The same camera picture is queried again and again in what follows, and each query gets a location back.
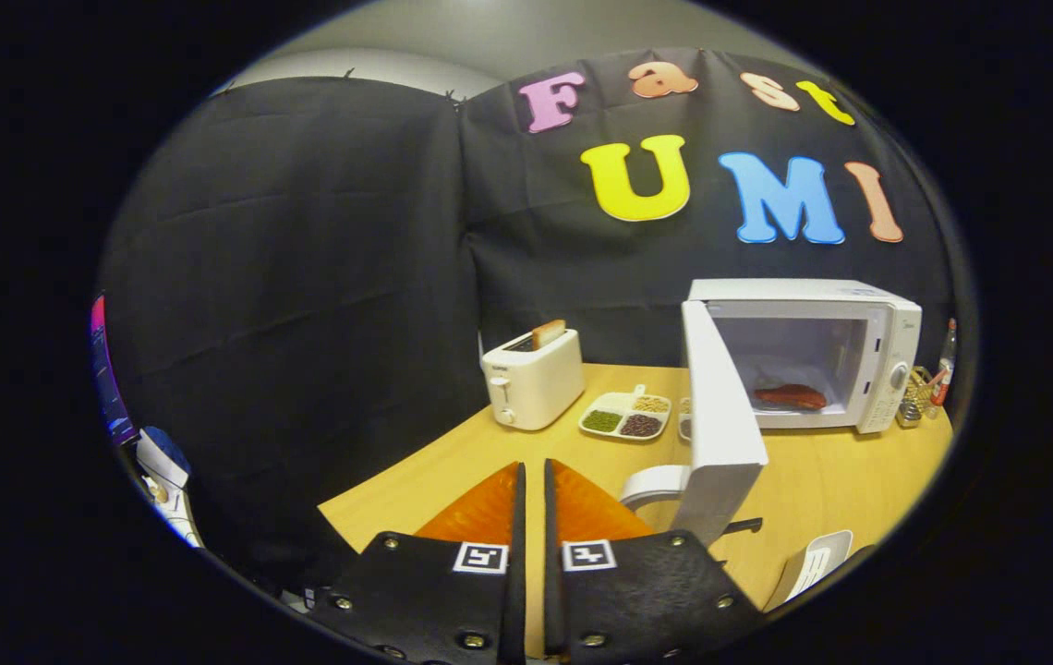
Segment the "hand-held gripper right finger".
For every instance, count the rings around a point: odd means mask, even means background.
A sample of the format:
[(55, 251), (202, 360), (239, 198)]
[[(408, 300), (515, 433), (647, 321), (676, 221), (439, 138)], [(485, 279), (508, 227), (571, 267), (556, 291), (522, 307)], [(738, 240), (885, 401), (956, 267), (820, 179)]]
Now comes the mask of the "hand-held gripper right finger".
[(695, 535), (659, 533), (559, 460), (543, 473), (548, 654), (692, 661), (762, 627), (762, 611)]

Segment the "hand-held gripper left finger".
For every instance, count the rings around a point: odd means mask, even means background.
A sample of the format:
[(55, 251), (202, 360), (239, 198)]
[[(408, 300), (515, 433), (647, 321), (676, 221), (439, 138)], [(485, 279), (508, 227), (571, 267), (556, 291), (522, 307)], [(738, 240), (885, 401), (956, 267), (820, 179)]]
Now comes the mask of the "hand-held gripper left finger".
[(414, 533), (382, 531), (310, 619), (412, 664), (522, 664), (526, 468), (511, 463)]

